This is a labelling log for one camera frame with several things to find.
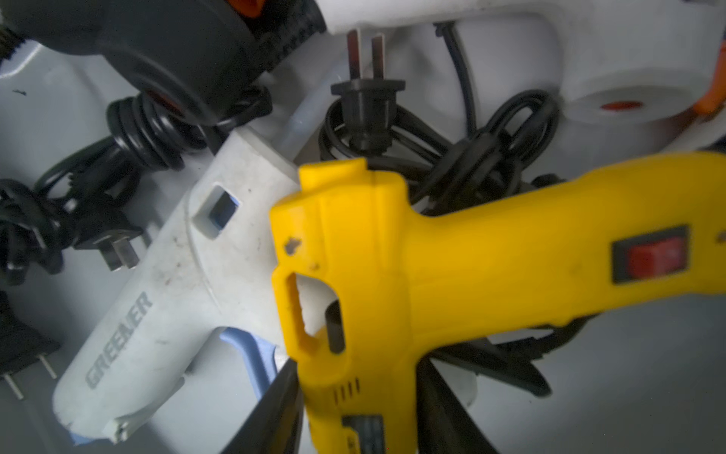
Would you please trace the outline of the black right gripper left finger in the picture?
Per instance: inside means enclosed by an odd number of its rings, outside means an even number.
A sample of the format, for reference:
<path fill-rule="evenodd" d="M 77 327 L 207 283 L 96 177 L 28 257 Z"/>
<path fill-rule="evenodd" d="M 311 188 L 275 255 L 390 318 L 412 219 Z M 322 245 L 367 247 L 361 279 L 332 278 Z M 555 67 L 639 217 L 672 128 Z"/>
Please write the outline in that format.
<path fill-rule="evenodd" d="M 289 359 L 223 454 L 299 452 L 304 421 L 304 395 L 298 366 Z"/>

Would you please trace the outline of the yellow glue gun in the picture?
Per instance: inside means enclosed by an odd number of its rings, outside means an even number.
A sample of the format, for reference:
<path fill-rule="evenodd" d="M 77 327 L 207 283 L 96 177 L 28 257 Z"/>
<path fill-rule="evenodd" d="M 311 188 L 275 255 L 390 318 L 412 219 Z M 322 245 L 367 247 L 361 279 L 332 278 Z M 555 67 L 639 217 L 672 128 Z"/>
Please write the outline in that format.
<path fill-rule="evenodd" d="M 272 276 L 321 453 L 412 453 L 419 360 L 451 344 L 725 291 L 725 156 L 656 154 L 436 218 L 362 159 L 303 166 Z"/>

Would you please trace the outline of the black glue gun orange trigger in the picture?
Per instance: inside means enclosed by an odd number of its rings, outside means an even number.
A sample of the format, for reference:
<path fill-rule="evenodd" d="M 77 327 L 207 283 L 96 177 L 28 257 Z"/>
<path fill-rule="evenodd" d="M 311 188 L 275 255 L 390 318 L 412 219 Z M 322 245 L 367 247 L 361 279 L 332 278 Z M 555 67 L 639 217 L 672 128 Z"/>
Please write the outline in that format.
<path fill-rule="evenodd" d="M 326 30 L 313 1 L 4 1 L 1 17 L 44 47 L 102 56 L 141 93 L 202 125 Z"/>

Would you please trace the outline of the white blue-tip glue gun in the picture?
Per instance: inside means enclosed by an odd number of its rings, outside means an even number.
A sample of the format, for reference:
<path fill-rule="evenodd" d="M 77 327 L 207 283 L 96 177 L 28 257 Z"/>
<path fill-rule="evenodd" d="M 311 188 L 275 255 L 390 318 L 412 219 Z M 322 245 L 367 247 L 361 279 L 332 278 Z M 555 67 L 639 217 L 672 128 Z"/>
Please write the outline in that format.
<path fill-rule="evenodd" d="M 297 186 L 295 166 L 253 129 L 231 133 L 60 378 L 52 408 L 75 442 L 128 440 L 216 331 L 266 393 L 283 342 L 268 212 Z"/>

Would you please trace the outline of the large white pink glue gun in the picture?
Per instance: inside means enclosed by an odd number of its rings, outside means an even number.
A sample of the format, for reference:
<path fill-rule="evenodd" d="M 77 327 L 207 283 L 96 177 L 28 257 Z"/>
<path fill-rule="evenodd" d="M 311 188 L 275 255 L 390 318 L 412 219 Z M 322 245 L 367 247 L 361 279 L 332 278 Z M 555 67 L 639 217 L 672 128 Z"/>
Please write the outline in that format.
<path fill-rule="evenodd" d="M 400 28 L 495 13 L 539 14 L 563 52 L 560 96 L 571 119 L 672 117 L 710 89 L 725 32 L 722 1 L 320 1 L 327 30 Z"/>

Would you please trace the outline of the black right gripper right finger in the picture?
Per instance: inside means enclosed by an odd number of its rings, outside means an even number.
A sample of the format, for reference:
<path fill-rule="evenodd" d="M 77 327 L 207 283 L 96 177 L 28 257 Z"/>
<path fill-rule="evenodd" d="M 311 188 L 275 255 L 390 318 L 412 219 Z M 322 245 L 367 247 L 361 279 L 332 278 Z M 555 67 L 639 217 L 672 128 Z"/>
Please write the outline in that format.
<path fill-rule="evenodd" d="M 430 359 L 416 368 L 420 453 L 497 454 Z"/>

